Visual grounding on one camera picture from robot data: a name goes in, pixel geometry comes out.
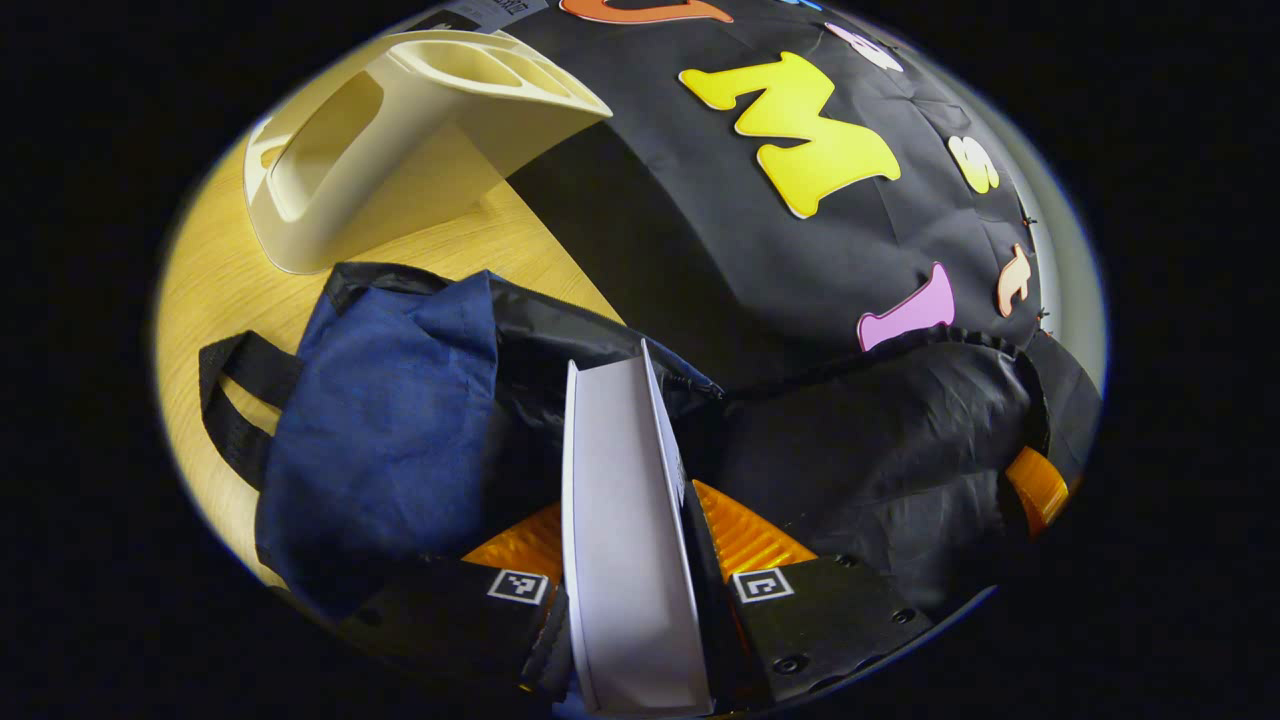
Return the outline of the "black backdrop cloth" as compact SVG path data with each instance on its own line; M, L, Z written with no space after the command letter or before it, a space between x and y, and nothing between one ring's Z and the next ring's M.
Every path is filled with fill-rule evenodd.
M1041 328L1038 204L984 109L836 0L547 0L498 29L612 117L509 178L625 324L723 386L933 324Z

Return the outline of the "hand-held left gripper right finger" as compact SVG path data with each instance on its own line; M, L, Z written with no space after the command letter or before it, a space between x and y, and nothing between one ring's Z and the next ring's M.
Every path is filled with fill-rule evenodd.
M819 556L699 480L685 539L718 706L788 706L850 682L933 629L890 580Z

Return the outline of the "white plastic bookshelf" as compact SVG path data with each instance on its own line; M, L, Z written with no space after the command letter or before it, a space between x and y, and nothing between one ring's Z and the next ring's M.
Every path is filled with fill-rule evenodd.
M251 129L250 223L273 265L323 272L466 213L611 117L586 85L506 32L385 35Z

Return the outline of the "blue schoolbag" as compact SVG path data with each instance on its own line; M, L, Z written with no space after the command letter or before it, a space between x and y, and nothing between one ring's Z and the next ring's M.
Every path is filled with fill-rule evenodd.
M251 331L201 350L204 423L260 493L260 561L339 621L410 560L458 559L556 502L568 365L646 343L489 272L342 263L297 354ZM650 351L694 479L932 618L1025 562L1036 523L1007 469L1032 448L1074 491L1102 409L1044 332L938 325L740 389Z

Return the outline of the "white book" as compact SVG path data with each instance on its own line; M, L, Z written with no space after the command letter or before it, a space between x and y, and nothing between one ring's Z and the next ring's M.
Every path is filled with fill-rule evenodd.
M684 537L684 466L648 346L570 364L562 539L573 666L590 714L713 710Z

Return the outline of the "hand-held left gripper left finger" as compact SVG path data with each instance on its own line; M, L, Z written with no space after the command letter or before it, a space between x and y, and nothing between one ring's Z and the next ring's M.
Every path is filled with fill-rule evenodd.
M419 679L564 700L572 650L561 518L553 503L462 559L417 560L338 624L340 637Z

